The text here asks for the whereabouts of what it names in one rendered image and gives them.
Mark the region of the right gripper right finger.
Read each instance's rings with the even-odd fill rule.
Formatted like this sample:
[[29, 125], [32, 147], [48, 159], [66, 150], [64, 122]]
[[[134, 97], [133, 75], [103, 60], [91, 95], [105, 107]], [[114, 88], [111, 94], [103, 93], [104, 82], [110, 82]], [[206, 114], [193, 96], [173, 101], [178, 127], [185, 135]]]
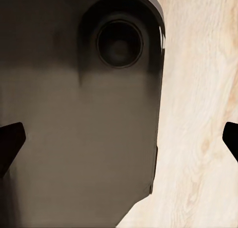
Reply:
[[227, 122], [222, 139], [238, 162], [238, 124]]

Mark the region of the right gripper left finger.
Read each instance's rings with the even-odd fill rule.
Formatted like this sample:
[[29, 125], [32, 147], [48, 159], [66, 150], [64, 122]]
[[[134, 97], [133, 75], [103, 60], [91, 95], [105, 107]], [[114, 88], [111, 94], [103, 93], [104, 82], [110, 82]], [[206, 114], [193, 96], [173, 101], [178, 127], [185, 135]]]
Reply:
[[26, 141], [23, 124], [0, 127], [0, 181]]

